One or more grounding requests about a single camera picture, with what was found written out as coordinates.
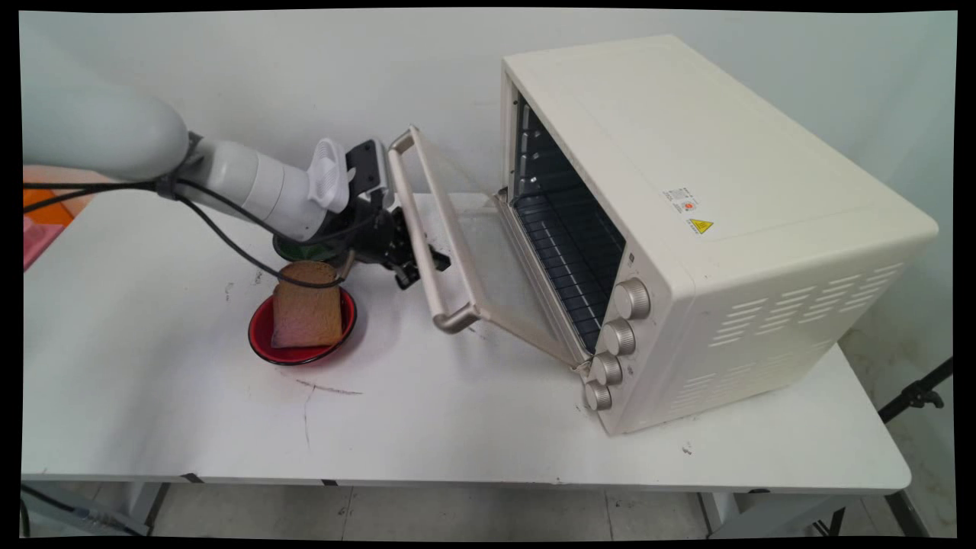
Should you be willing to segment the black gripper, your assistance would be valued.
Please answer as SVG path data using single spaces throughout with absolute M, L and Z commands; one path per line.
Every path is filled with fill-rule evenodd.
M 432 270 L 448 270 L 452 261 L 435 247 L 424 243 L 415 247 L 415 263 L 410 234 L 400 208 L 388 209 L 387 191 L 371 191 L 356 197 L 335 219 L 335 229 L 341 234 L 335 238 L 336 265 L 344 265 L 348 254 L 353 252 L 360 263 L 383 265 L 393 268 L 395 281 L 405 291 L 419 281 L 422 265 Z

